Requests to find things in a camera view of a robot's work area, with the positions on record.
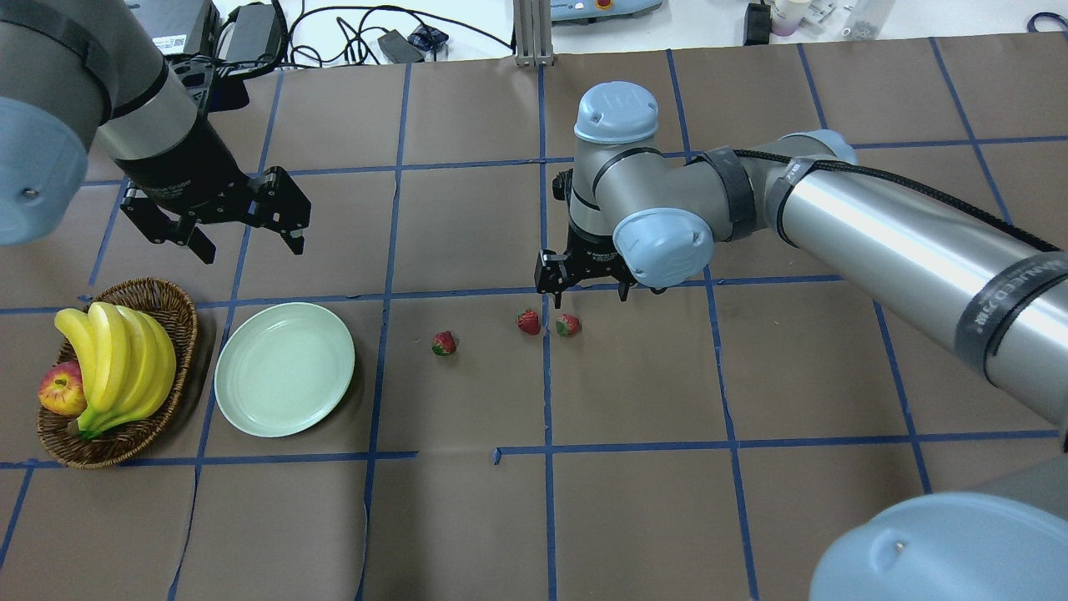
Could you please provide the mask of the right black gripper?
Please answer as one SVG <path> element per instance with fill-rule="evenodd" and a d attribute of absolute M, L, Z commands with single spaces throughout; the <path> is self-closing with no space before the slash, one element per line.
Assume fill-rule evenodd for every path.
<path fill-rule="evenodd" d="M 569 225 L 563 254 L 539 251 L 535 269 L 537 292 L 549 295 L 553 307 L 561 309 L 563 292 L 587 279 L 613 278 L 622 303 L 628 301 L 637 278 L 622 258 L 610 235 L 592 235 L 587 230 Z"/>

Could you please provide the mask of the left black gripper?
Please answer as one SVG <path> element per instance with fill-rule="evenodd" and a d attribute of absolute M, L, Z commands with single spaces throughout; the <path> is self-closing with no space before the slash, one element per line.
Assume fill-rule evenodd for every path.
<path fill-rule="evenodd" d="M 199 228 L 202 220 L 270 230 L 294 255 L 305 252 L 304 191 L 281 167 L 249 179 L 209 118 L 195 118 L 175 147 L 150 159 L 123 159 L 121 169 L 136 187 L 126 188 L 121 210 L 152 244 L 170 242 L 213 264 L 216 246 Z M 177 217 L 172 220 L 164 210 Z"/>

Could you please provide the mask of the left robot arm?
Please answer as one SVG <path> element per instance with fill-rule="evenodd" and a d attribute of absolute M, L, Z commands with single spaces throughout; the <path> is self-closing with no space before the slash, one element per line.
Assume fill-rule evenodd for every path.
<path fill-rule="evenodd" d="M 310 201 L 280 167 L 251 178 L 209 122 L 227 62 L 175 63 L 123 1 L 4 1 L 3 244 L 58 228 L 98 144 L 127 176 L 121 208 L 150 243 L 210 264 L 204 225 L 271 230 L 305 250 Z"/>

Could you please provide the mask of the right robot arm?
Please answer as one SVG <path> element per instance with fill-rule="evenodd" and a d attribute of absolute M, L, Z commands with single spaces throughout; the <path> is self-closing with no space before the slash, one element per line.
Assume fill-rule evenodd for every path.
<path fill-rule="evenodd" d="M 1065 252 L 934 188 L 857 165 L 833 130 L 711 149 L 674 169 L 657 102 L 630 81 L 577 106 L 571 221 L 541 251 L 538 292 L 612 276 L 619 296 L 682 284 L 717 243 L 772 230 L 1065 434 Z M 962 492 L 889 507 L 835 541 L 812 600 L 1064 600 L 1065 457 Z"/>

